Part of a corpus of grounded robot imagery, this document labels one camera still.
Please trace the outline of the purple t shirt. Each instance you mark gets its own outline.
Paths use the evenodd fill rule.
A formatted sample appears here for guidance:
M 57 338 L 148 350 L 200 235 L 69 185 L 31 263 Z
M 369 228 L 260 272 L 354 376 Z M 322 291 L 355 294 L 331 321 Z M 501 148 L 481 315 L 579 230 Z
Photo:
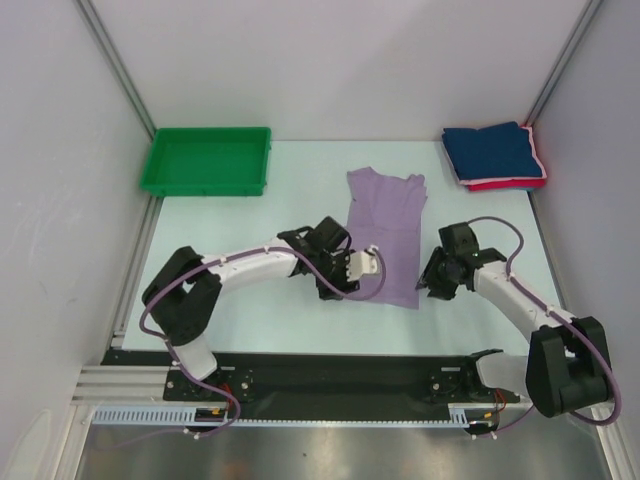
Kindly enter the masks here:
M 375 303 L 419 308 L 416 282 L 421 265 L 422 213 L 427 200 L 425 177 L 382 175 L 371 167 L 347 173 L 351 195 L 346 229 L 352 247 L 379 248 L 386 280 Z

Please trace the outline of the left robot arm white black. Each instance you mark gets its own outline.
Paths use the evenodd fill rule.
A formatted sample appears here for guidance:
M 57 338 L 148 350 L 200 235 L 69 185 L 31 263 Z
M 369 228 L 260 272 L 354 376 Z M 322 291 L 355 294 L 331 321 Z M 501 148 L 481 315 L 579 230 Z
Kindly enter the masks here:
M 174 360 L 188 372 L 187 389 L 207 400 L 221 387 L 218 363 L 204 335 L 221 294 L 312 274 L 322 300 L 340 299 L 357 291 L 364 275 L 376 272 L 376 258 L 352 249 L 351 235 L 327 216 L 315 227 L 284 231 L 259 247 L 228 255 L 203 256 L 182 247 L 144 291 L 142 302 Z

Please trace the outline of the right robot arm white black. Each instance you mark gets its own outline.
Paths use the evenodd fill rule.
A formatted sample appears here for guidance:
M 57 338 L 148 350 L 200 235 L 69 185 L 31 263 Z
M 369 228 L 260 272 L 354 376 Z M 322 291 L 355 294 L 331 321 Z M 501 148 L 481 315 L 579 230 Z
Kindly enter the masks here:
M 508 256 L 481 248 L 472 225 L 467 221 L 440 228 L 441 244 L 416 287 L 445 301 L 465 287 L 496 307 L 527 340 L 529 350 L 526 356 L 502 351 L 481 355 L 461 376 L 463 393 L 484 401 L 497 388 L 506 389 L 528 398 L 547 418 L 580 418 L 582 409 L 611 402 L 611 414 L 599 423 L 614 423 L 622 399 L 603 325 L 543 300 L 515 273 L 514 262 L 523 248 Z

